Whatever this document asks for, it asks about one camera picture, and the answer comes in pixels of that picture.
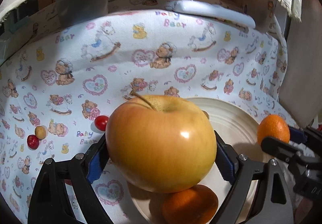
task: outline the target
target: teddy bear print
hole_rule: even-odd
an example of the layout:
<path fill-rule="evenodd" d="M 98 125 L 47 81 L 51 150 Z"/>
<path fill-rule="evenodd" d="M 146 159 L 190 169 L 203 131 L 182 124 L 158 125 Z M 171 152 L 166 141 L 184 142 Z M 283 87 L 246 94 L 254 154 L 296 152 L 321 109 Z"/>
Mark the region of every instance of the teddy bear print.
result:
<path fill-rule="evenodd" d="M 33 126 L 37 127 L 40 125 L 40 119 L 37 118 L 35 113 L 29 112 L 28 117 Z"/>
<path fill-rule="evenodd" d="M 256 80 L 258 79 L 260 73 L 257 72 L 257 70 L 254 68 L 252 69 L 247 75 L 246 82 L 248 85 L 255 86 L 256 85 Z"/>
<path fill-rule="evenodd" d="M 269 83 L 273 86 L 276 86 L 276 82 L 280 79 L 276 71 L 274 71 L 272 78 L 269 79 Z"/>
<path fill-rule="evenodd" d="M 164 95 L 166 96 L 174 96 L 174 97 L 180 97 L 179 96 L 179 90 L 171 86 L 168 90 L 164 91 Z"/>
<path fill-rule="evenodd" d="M 216 90 L 217 82 L 221 81 L 223 72 L 213 70 L 213 72 L 202 79 L 201 87 L 205 90 Z"/>
<path fill-rule="evenodd" d="M 281 72 L 286 72 L 287 63 L 286 61 L 282 62 L 280 59 L 277 59 L 276 66 L 281 69 Z"/>
<path fill-rule="evenodd" d="M 1 164 L 4 165 L 4 162 L 5 162 L 5 156 L 6 156 L 6 153 L 5 151 L 2 153 L 1 155 Z"/>
<path fill-rule="evenodd" d="M 21 81 L 26 81 L 30 77 L 31 66 L 27 65 L 26 61 L 28 60 L 28 55 L 26 51 L 22 52 L 22 55 L 19 59 L 19 68 L 15 70 L 16 78 Z"/>
<path fill-rule="evenodd" d="M 120 42 L 112 40 L 115 33 L 115 29 L 113 28 L 111 22 L 105 21 L 102 23 L 100 29 L 96 32 L 95 42 L 90 45 L 83 45 L 82 57 L 84 58 L 90 56 L 91 62 L 94 62 L 112 56 L 121 47 Z"/>
<path fill-rule="evenodd" d="M 171 57 L 173 55 L 174 46 L 165 42 L 160 45 L 156 54 L 158 58 L 156 58 L 153 62 L 150 63 L 151 68 L 163 69 L 167 68 L 171 65 Z"/>
<path fill-rule="evenodd" d="M 134 91 L 134 92 L 145 91 L 146 93 L 148 93 L 150 91 L 155 91 L 157 84 L 158 84 L 157 80 L 152 80 L 148 83 L 144 81 L 143 78 L 134 78 L 129 85 L 121 89 L 121 92 L 124 94 L 123 98 L 125 100 L 130 100 L 132 99 L 132 97 L 130 97 L 131 91 Z"/>
<path fill-rule="evenodd" d="M 18 108 L 17 108 L 15 105 L 10 104 L 10 109 L 12 110 L 12 112 L 13 112 L 14 114 L 18 114 Z"/>
<path fill-rule="evenodd" d="M 230 52 L 230 56 L 225 60 L 226 64 L 233 64 L 237 55 L 238 55 L 238 47 L 235 47 L 231 52 Z"/>
<path fill-rule="evenodd" d="M 57 85 L 68 85 L 75 80 L 72 75 L 73 64 L 66 59 L 60 59 L 56 62 L 55 71 L 58 73 Z"/>
<path fill-rule="evenodd" d="M 263 88 L 263 92 L 266 93 L 266 94 L 268 94 L 268 92 L 269 92 L 269 89 L 268 89 L 268 87 L 266 87 L 266 85 Z"/>
<path fill-rule="evenodd" d="M 10 79 L 8 79 L 8 88 L 9 88 L 11 97 L 17 98 L 19 96 L 19 94 L 16 90 L 16 85 Z"/>
<path fill-rule="evenodd" d="M 24 174 L 29 174 L 30 164 L 31 164 L 31 158 L 30 158 L 29 156 L 27 156 L 27 157 L 25 158 L 24 165 L 23 165 L 23 166 L 22 166 L 22 168 L 21 168 L 21 171 L 22 171 Z"/>
<path fill-rule="evenodd" d="M 27 201 L 26 201 L 26 203 L 27 203 L 27 207 L 29 208 L 29 206 L 30 206 L 30 201 L 31 201 L 31 194 L 29 194 L 28 196 L 27 196 Z"/>
<path fill-rule="evenodd" d="M 2 184 L 1 184 L 1 185 L 2 185 L 2 189 L 3 189 L 3 191 L 5 192 L 7 188 L 6 188 L 6 186 L 5 186 L 5 185 L 6 185 L 6 182 L 5 182 L 5 180 L 4 180 L 4 179 L 2 180 Z"/>
<path fill-rule="evenodd" d="M 16 124 L 14 125 L 14 132 L 18 137 L 22 139 L 25 137 L 25 131 L 22 128 L 17 127 Z"/>
<path fill-rule="evenodd" d="M 17 175 L 16 175 L 15 179 L 12 181 L 12 183 L 16 187 L 16 188 L 14 188 L 14 186 L 12 187 L 14 193 L 17 195 L 17 197 L 19 197 L 19 199 L 21 199 L 21 195 L 20 195 L 19 190 L 21 190 L 21 192 L 24 190 L 24 184 L 19 180 L 19 177 Z"/>
<path fill-rule="evenodd" d="M 270 115 L 270 112 L 267 110 L 264 110 L 264 113 L 261 113 L 260 116 L 265 119 L 268 115 Z"/>
<path fill-rule="evenodd" d="M 241 90 L 239 91 L 238 96 L 241 99 L 244 99 L 246 101 L 251 101 L 252 100 L 252 94 L 250 91 L 244 91 L 244 88 L 241 88 Z"/>
<path fill-rule="evenodd" d="M 155 5 L 158 5 L 158 1 L 157 0 L 144 0 L 142 5 L 155 6 Z"/>
<path fill-rule="evenodd" d="M 100 110 L 97 108 L 97 104 L 92 101 L 85 100 L 85 103 L 82 104 L 82 107 L 83 116 L 85 119 L 90 119 L 91 121 L 93 121 L 100 114 Z"/>
<path fill-rule="evenodd" d="M 266 52 L 263 52 L 262 54 L 258 52 L 255 56 L 255 61 L 257 61 L 260 65 L 263 65 L 265 58 L 266 58 Z"/>
<path fill-rule="evenodd" d="M 72 96 L 70 94 L 66 94 L 63 97 L 59 96 L 58 94 L 51 94 L 46 106 L 50 107 L 52 112 L 59 115 L 70 115 L 72 113 L 69 108 L 71 104 Z"/>
<path fill-rule="evenodd" d="M 2 119 L 2 124 L 7 130 L 10 130 L 10 125 L 4 119 Z"/>
<path fill-rule="evenodd" d="M 232 92 L 232 90 L 234 89 L 233 85 L 234 85 L 234 82 L 231 79 L 229 79 L 226 82 L 225 87 L 223 88 L 223 92 L 226 93 L 227 95 L 229 95 Z"/>
<path fill-rule="evenodd" d="M 144 81 L 143 78 L 134 78 L 133 81 L 131 82 L 132 90 L 137 92 L 137 91 L 142 91 L 148 86 L 148 83 Z"/>
<path fill-rule="evenodd" d="M 65 137 L 68 133 L 68 128 L 63 123 L 55 123 L 53 119 L 50 120 L 48 132 L 59 137 Z"/>

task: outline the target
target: rocking horse print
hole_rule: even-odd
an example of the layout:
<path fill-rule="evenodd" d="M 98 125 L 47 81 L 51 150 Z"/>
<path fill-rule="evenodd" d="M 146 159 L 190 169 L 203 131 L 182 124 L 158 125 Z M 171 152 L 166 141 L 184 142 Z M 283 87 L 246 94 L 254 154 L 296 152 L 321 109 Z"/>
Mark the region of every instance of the rocking horse print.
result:
<path fill-rule="evenodd" d="M 188 47 L 192 47 L 192 51 L 205 51 L 212 48 L 215 44 L 216 30 L 213 23 L 209 22 L 204 28 L 201 37 L 191 36 Z"/>
<path fill-rule="evenodd" d="M 223 72 L 214 70 L 211 74 L 207 75 L 202 79 L 201 87 L 205 90 L 216 90 L 217 82 L 221 81 L 223 77 Z"/>
<path fill-rule="evenodd" d="M 70 115 L 72 113 L 70 110 L 71 104 L 72 96 L 70 94 L 66 94 L 62 97 L 57 94 L 51 94 L 46 106 L 50 107 L 50 110 L 56 114 Z"/>
<path fill-rule="evenodd" d="M 20 79 L 21 81 L 26 81 L 30 77 L 31 73 L 31 66 L 28 66 L 26 61 L 28 60 L 28 55 L 26 50 L 22 52 L 22 55 L 19 60 L 19 68 L 16 69 L 16 78 Z"/>
<path fill-rule="evenodd" d="M 123 98 L 125 100 L 132 99 L 131 91 L 141 92 L 140 94 L 148 94 L 151 91 L 155 91 L 158 81 L 152 80 L 150 82 L 144 81 L 144 78 L 134 78 L 133 81 L 121 89 Z"/>
<path fill-rule="evenodd" d="M 43 165 L 45 160 L 48 159 L 48 158 L 54 158 L 55 155 L 52 153 L 54 150 L 54 143 L 53 141 L 50 141 L 46 147 L 45 147 L 45 150 L 43 152 L 38 152 L 38 155 L 37 155 L 37 160 L 39 160 L 39 164 L 40 165 Z"/>
<path fill-rule="evenodd" d="M 82 47 L 82 57 L 91 57 L 91 62 L 94 61 L 100 61 L 105 58 L 108 58 L 112 56 L 114 53 L 116 53 L 120 47 L 121 44 L 118 41 L 113 41 L 113 35 L 115 34 L 115 29 L 112 27 L 111 22 L 106 21 L 101 26 L 100 29 L 97 31 L 95 36 L 95 42 L 91 45 L 84 44 Z M 98 50 L 100 46 L 103 46 L 104 50 L 103 52 L 106 52 L 105 54 L 102 54 L 102 50 Z"/>

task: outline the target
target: metal screw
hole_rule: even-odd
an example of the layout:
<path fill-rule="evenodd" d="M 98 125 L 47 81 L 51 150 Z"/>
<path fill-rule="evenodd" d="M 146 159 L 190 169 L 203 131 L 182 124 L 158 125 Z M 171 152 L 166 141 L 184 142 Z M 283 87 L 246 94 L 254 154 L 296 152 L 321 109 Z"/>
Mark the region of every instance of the metal screw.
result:
<path fill-rule="evenodd" d="M 45 164 L 47 164 L 47 165 L 49 165 L 52 162 L 53 162 L 52 158 L 48 158 L 48 159 L 45 160 Z"/>
<path fill-rule="evenodd" d="M 244 154 L 240 154 L 239 155 L 239 158 L 242 160 L 242 161 L 246 161 L 248 159 L 248 157 Z"/>
<path fill-rule="evenodd" d="M 277 160 L 275 160 L 275 159 L 271 159 L 271 160 L 270 160 L 270 163 L 271 163 L 272 165 L 274 165 L 274 166 L 276 166 L 276 165 L 278 164 Z"/>
<path fill-rule="evenodd" d="M 306 170 L 306 171 L 305 171 L 305 176 L 309 177 L 309 176 L 310 176 L 310 174 L 311 174 L 310 170 Z"/>
<path fill-rule="evenodd" d="M 82 158 L 84 158 L 84 154 L 83 153 L 77 153 L 75 155 L 75 158 L 76 158 L 76 160 L 81 160 Z"/>

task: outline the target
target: small potato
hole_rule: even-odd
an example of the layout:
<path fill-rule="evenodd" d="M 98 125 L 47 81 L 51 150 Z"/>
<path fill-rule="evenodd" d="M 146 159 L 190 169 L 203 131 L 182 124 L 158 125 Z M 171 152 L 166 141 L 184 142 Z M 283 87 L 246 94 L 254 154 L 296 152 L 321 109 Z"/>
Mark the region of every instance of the small potato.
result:
<path fill-rule="evenodd" d="M 37 126 L 35 128 L 35 135 L 40 140 L 43 140 L 46 137 L 46 133 L 46 129 L 43 126 Z"/>

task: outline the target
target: apple stem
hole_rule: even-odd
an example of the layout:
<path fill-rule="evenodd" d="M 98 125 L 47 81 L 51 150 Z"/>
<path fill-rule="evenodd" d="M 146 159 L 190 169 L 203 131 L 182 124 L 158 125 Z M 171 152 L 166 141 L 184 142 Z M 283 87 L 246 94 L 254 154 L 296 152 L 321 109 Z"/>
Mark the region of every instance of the apple stem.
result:
<path fill-rule="evenodd" d="M 143 100 L 145 103 L 147 103 L 147 104 L 149 104 L 149 106 L 153 109 L 153 110 L 155 110 L 155 111 L 157 111 L 157 109 L 151 104 L 151 102 L 149 102 L 147 99 L 145 99 L 144 97 L 142 97 L 141 95 L 139 95 L 138 93 L 136 93 L 135 91 L 131 91 L 130 92 L 130 94 L 131 95 L 133 95 L 133 96 L 135 96 L 135 97 L 138 97 L 139 99 L 141 99 L 141 100 Z"/>

